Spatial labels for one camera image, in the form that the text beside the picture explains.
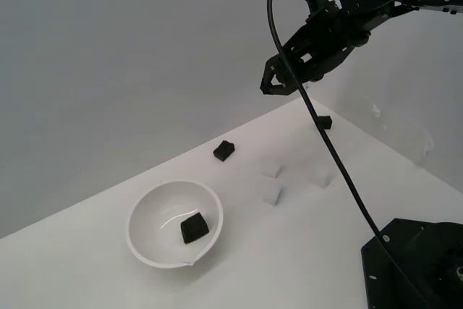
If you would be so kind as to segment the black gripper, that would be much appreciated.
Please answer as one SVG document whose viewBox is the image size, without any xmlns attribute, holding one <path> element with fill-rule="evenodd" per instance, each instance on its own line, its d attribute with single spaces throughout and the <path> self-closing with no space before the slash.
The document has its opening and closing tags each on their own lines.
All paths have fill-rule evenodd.
<svg viewBox="0 0 463 309">
<path fill-rule="evenodd" d="M 373 11 L 361 9 L 359 3 L 345 9 L 335 1 L 304 1 L 309 16 L 284 44 L 284 52 L 300 82 L 315 82 L 343 63 L 354 48 L 367 43 Z M 289 96 L 298 90 L 280 54 L 267 60 L 260 90 L 272 96 Z"/>
</svg>

